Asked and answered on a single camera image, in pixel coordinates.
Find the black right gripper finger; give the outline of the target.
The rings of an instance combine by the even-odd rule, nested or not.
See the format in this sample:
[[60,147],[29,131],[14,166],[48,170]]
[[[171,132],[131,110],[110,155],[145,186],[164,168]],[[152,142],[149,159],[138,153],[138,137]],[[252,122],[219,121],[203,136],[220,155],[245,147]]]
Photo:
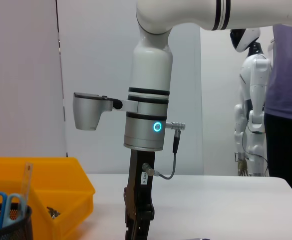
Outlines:
[[125,213],[125,240],[146,240],[150,222],[153,220],[151,211],[142,211],[133,214]]

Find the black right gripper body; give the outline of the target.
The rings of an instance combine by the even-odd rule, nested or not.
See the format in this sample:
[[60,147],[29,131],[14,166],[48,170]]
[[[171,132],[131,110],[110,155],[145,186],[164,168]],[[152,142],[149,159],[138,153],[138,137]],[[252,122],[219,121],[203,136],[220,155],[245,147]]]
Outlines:
[[153,169],[154,162],[153,151],[131,151],[128,184],[124,189],[126,217],[129,219],[154,218],[151,197],[153,177],[143,169],[144,164]]

